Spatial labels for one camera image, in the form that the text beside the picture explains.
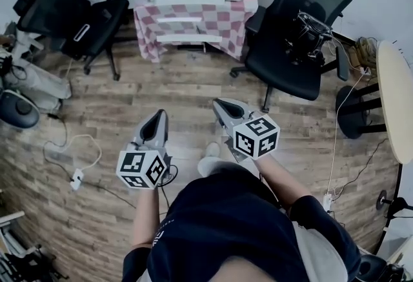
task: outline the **white cube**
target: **white cube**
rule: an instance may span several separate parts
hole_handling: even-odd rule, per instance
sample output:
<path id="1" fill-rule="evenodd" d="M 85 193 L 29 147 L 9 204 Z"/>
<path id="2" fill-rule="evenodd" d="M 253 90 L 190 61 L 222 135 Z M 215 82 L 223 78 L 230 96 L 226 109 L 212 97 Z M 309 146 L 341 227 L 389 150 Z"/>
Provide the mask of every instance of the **white cube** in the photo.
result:
<path id="1" fill-rule="evenodd" d="M 166 164 L 157 150 L 121 151 L 116 175 L 133 189 L 155 189 L 166 171 Z"/>
<path id="2" fill-rule="evenodd" d="M 258 159 L 274 151 L 278 146 L 279 127 L 267 115 L 255 118 L 234 127 L 234 149 Z"/>

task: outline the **black and white pattern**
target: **black and white pattern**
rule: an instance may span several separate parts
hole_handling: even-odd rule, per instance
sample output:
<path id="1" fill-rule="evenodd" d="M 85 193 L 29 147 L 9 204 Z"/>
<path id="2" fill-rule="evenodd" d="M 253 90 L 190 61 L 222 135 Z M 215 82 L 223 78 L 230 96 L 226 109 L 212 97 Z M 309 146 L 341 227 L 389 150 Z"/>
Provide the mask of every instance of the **black and white pattern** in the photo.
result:
<path id="1" fill-rule="evenodd" d="M 162 162 L 159 156 L 156 156 L 154 162 L 152 163 L 152 165 L 150 165 L 150 168 L 146 172 L 146 176 L 149 178 L 150 182 L 152 182 L 153 185 L 156 185 L 157 180 L 161 177 L 165 169 L 166 166 L 164 162 Z"/>
<path id="2" fill-rule="evenodd" d="M 149 188 L 140 176 L 122 176 L 126 183 L 132 188 Z"/>
<path id="3" fill-rule="evenodd" d="M 144 152 L 129 152 L 123 158 L 121 172 L 136 172 L 139 173 L 142 168 Z"/>
<path id="4" fill-rule="evenodd" d="M 272 130 L 275 130 L 275 126 L 269 123 L 264 117 L 246 123 L 246 126 L 251 129 L 257 136 L 262 136 Z"/>
<path id="5" fill-rule="evenodd" d="M 278 133 L 271 134 L 259 141 L 258 157 L 266 154 L 268 151 L 275 149 Z"/>
<path id="6" fill-rule="evenodd" d="M 252 157 L 254 155 L 254 140 L 239 132 L 235 133 L 235 137 L 235 147 L 246 155 Z"/>

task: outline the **black wheel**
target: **black wheel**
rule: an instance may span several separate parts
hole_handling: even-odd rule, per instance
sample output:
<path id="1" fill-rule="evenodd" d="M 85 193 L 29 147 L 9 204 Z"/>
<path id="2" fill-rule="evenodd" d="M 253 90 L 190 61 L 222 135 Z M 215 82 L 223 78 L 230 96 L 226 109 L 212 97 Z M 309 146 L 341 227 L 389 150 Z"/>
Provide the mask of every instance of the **black wheel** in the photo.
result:
<path id="1" fill-rule="evenodd" d="M 384 199 L 387 199 L 387 191 L 386 190 L 382 190 L 380 192 L 379 197 L 377 198 L 377 201 L 376 201 L 376 210 L 377 211 L 380 211 L 383 208 L 383 206 L 385 206 L 386 203 L 383 202 Z"/>

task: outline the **black table base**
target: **black table base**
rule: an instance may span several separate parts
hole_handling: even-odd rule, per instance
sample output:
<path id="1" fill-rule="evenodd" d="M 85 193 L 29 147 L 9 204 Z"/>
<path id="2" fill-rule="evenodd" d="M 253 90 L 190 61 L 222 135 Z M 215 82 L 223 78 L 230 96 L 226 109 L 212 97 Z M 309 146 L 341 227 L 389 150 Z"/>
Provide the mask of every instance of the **black table base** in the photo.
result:
<path id="1" fill-rule="evenodd" d="M 380 108 L 380 98 L 363 100 L 363 95 L 371 94 L 379 90 L 379 85 L 374 84 L 360 90 L 353 90 L 351 86 L 343 87 L 336 97 L 336 113 L 342 102 L 343 106 L 337 114 L 337 121 L 340 129 L 350 139 L 357 139 L 364 133 L 386 132 L 386 125 L 368 125 L 367 126 L 367 110 Z"/>

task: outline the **checkered tablecloth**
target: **checkered tablecloth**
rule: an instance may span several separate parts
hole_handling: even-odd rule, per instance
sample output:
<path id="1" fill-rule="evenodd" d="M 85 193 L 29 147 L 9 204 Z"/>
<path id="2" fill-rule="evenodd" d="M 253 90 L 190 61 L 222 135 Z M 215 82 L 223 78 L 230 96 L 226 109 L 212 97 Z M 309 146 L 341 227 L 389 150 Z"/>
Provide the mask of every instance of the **checkered tablecloth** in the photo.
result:
<path id="1" fill-rule="evenodd" d="M 166 48 L 156 41 L 157 35 L 210 34 L 222 37 L 212 46 L 239 59 L 245 38 L 245 22 L 258 9 L 257 0 L 226 1 L 222 5 L 162 5 L 153 3 L 134 7 L 137 41 L 141 55 L 154 63 Z M 200 23 L 158 23 L 157 18 L 201 17 Z M 174 42 L 175 45 L 200 44 Z"/>

